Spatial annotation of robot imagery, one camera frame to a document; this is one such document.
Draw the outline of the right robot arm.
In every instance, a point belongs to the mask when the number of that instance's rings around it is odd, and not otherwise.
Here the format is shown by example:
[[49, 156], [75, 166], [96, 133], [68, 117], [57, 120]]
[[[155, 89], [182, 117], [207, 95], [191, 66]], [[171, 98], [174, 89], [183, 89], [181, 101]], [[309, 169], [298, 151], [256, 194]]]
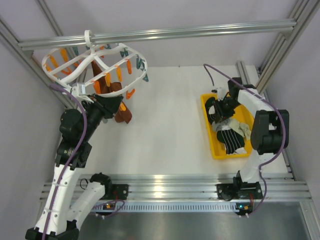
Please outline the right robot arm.
[[[243, 84], [239, 77], [230, 79], [228, 90], [218, 90], [217, 95], [207, 113], [212, 130], [218, 141], [224, 144], [226, 154], [244, 153], [245, 138], [252, 147], [247, 162], [233, 177], [232, 183], [217, 185], [218, 198], [224, 201], [263, 199], [267, 189], [260, 185], [262, 170], [288, 146], [289, 112], [277, 109], [253, 85]], [[240, 133], [240, 122], [233, 118], [237, 107], [245, 107], [253, 116], [249, 133]]]

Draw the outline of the beige sock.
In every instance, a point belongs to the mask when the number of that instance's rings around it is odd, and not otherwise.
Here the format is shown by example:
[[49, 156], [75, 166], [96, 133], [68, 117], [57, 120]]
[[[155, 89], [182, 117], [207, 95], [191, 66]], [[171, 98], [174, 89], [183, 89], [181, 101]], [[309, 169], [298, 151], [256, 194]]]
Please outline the beige sock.
[[239, 122], [238, 120], [231, 118], [229, 120], [228, 126], [243, 138], [245, 138], [247, 141], [251, 139], [251, 130], [248, 124]]

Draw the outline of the aluminium top crossbar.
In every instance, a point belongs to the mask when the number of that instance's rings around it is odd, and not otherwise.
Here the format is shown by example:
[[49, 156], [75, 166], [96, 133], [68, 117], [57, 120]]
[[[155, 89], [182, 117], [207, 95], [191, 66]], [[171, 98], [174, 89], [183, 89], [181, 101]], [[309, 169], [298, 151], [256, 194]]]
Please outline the aluminium top crossbar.
[[22, 50], [27, 51], [60, 47], [77, 47], [86, 44], [130, 43], [259, 33], [290, 33], [296, 25], [297, 21], [295, 19], [288, 18], [283, 20], [149, 29], [116, 33], [92, 33], [86, 30], [82, 35], [21, 40], [18, 43], [18, 46]]

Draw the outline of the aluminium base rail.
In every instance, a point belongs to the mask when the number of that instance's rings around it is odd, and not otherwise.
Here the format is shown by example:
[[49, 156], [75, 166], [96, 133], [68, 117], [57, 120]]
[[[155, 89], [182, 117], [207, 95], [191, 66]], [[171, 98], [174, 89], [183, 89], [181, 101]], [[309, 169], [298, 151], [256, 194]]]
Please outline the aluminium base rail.
[[[127, 184], [130, 201], [200, 200], [216, 201], [217, 185], [231, 183], [231, 174], [187, 174], [187, 175], [130, 175], [114, 174], [114, 184]], [[266, 201], [299, 202], [310, 201], [307, 183], [295, 180], [291, 173], [271, 173], [266, 180]]]

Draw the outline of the white round clip hanger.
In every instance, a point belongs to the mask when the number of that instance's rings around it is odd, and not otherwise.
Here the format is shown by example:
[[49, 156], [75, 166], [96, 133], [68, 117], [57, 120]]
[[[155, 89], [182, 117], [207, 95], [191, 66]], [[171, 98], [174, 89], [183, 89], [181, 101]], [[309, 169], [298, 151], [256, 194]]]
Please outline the white round clip hanger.
[[74, 58], [65, 48], [50, 50], [42, 59], [42, 70], [78, 99], [88, 99], [91, 89], [102, 97], [130, 99], [139, 82], [149, 81], [147, 60], [123, 43], [97, 44], [92, 37], [90, 30], [84, 32], [86, 51]]

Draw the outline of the yellow plastic tray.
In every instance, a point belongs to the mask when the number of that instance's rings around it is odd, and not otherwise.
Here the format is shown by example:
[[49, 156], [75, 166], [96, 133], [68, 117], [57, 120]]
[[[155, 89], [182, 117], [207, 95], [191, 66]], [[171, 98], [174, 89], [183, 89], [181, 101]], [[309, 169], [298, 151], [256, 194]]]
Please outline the yellow plastic tray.
[[[243, 154], [227, 154], [225, 145], [222, 142], [218, 141], [217, 134], [212, 130], [212, 125], [209, 123], [206, 108], [205, 108], [205, 103], [207, 102], [207, 100], [210, 98], [216, 98], [216, 97], [217, 97], [216, 93], [205, 93], [200, 96], [201, 108], [204, 116], [204, 122], [205, 122], [205, 127], [207, 131], [212, 158], [215, 160], [224, 160], [224, 159], [232, 159], [232, 158], [249, 157], [252, 153], [253, 148], [250, 140], [246, 140], [245, 137], [244, 137], [244, 149], [246, 153], [243, 153]], [[254, 117], [251, 115], [251, 113], [243, 105], [238, 106], [234, 111], [235, 111], [235, 114], [233, 115], [232, 118], [238, 120], [240, 123], [248, 124], [251, 130], [254, 124]]]

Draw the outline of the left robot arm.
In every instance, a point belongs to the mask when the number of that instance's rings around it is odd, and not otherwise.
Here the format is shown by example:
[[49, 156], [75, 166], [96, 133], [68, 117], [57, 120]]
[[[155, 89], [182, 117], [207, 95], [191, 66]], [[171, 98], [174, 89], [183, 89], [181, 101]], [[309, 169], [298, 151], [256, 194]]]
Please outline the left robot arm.
[[35, 227], [26, 231], [27, 240], [76, 240], [86, 217], [98, 200], [113, 194], [112, 180], [103, 173], [95, 173], [75, 201], [72, 197], [86, 166], [92, 146], [89, 143], [102, 120], [113, 118], [122, 96], [89, 96], [78, 109], [68, 109], [60, 117], [62, 140], [56, 151], [54, 176], [43, 212]]

